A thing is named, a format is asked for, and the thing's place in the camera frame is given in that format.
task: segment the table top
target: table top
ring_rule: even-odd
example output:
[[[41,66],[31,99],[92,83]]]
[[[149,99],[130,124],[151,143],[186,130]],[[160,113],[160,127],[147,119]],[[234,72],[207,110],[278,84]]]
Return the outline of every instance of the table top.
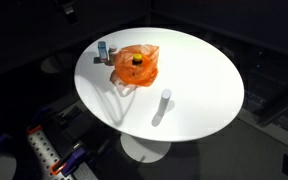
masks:
[[[154,83],[117,89],[109,81],[114,66],[94,63],[99,41],[118,48],[159,46],[159,73]],[[189,141],[211,135],[236,117],[244,100],[241,76],[221,51],[194,36],[161,28],[127,29],[98,39],[80,56],[74,78],[83,103],[101,121],[123,133],[155,141]],[[156,126],[152,121],[164,89],[170,89],[172,96]]]

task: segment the table base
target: table base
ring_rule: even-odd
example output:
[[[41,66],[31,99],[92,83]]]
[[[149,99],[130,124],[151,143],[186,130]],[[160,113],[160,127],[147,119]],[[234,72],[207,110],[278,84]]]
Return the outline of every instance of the table base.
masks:
[[[121,143],[126,154],[142,163],[151,163],[160,160],[171,147],[170,142],[150,141],[124,133],[121,135]]]

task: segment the white cylinder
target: white cylinder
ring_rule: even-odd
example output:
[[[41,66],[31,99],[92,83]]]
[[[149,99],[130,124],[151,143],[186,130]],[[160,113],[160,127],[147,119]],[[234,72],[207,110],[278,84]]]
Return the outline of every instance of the white cylinder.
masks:
[[[170,101],[172,95],[172,91],[169,89],[165,89],[162,93],[162,97],[161,97],[161,101],[160,101],[160,105],[158,106],[158,111],[157,111],[157,115],[158,116],[164,116],[165,112],[166,112],[166,108],[168,105],[168,102]]]

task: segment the table pedestal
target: table pedestal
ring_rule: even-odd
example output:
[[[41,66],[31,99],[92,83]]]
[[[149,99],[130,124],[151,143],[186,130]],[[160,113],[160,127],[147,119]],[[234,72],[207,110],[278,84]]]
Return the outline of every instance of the table pedestal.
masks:
[[[143,163],[160,160],[171,147],[170,142],[150,141],[124,133],[121,136],[121,143],[126,154],[132,159]]]

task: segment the orange plastic bag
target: orange plastic bag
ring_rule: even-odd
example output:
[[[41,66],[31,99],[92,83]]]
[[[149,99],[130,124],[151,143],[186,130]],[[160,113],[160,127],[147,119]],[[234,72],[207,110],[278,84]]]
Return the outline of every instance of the orange plastic bag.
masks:
[[[157,74],[159,47],[153,45],[134,45],[124,47],[115,59],[115,72],[126,84],[150,86]],[[142,55],[140,67],[132,65],[133,54]]]

